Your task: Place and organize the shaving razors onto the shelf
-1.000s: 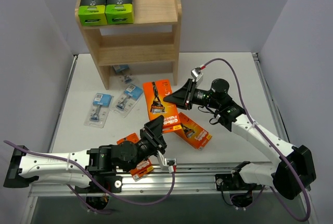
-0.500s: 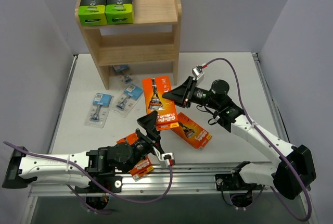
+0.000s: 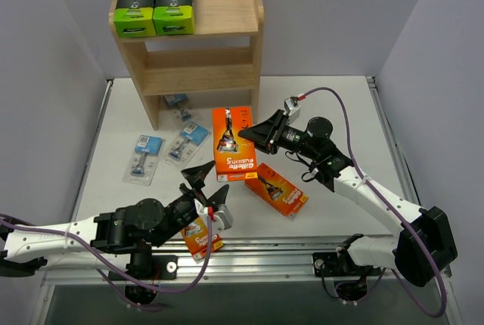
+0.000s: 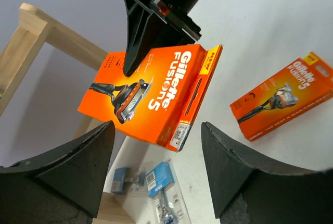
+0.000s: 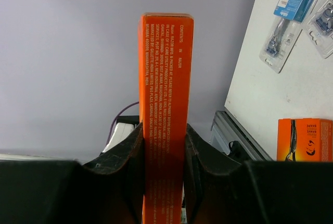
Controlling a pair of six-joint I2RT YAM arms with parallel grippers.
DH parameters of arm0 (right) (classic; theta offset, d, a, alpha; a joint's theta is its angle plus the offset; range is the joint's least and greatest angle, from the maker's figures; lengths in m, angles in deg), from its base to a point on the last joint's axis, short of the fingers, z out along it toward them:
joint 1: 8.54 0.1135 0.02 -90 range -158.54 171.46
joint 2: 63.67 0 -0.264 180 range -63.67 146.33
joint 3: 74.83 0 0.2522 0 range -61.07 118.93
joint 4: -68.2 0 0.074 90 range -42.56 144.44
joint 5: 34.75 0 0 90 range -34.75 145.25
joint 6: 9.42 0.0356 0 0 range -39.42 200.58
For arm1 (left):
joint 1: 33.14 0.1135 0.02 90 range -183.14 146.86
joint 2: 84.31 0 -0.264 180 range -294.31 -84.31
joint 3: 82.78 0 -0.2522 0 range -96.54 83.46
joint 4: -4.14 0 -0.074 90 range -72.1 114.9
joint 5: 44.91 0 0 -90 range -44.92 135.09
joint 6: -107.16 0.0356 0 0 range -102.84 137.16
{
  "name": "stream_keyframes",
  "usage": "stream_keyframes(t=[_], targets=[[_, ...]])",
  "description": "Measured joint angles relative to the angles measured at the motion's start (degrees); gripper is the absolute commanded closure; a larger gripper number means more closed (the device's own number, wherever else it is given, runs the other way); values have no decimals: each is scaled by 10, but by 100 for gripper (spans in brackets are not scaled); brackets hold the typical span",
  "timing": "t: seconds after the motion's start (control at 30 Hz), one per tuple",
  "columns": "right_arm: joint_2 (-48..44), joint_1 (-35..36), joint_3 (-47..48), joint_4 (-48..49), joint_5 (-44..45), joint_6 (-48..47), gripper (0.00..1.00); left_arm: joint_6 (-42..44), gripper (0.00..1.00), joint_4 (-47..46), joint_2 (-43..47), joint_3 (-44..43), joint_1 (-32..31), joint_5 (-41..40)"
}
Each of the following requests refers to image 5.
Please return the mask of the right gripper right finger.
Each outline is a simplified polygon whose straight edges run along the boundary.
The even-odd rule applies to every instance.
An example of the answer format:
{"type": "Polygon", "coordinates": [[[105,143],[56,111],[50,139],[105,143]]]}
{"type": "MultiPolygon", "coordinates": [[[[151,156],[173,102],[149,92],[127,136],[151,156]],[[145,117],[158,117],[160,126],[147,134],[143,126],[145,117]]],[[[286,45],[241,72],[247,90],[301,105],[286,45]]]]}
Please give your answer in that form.
{"type": "Polygon", "coordinates": [[[188,223],[332,223],[332,163],[239,163],[191,126],[184,191],[188,223]]]}

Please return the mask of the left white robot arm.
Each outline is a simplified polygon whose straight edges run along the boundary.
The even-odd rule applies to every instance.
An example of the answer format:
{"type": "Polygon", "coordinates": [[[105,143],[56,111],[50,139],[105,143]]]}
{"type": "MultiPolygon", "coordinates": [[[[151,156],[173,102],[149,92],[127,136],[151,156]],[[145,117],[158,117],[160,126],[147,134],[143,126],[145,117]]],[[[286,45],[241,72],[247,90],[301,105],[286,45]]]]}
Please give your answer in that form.
{"type": "Polygon", "coordinates": [[[102,151],[102,153],[109,151],[110,149],[121,143],[124,139],[126,139],[138,124],[138,115],[119,116],[115,122],[109,141],[107,142],[107,145],[102,151]]]}

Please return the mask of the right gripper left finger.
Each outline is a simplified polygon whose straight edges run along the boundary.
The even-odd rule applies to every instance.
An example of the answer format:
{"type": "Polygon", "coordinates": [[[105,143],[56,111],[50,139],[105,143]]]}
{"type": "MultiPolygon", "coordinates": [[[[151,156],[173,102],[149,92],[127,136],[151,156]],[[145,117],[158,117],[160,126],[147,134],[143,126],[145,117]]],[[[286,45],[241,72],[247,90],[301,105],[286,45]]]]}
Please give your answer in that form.
{"type": "Polygon", "coordinates": [[[1,223],[140,223],[143,126],[112,149],[75,160],[1,162],[1,223]]]}

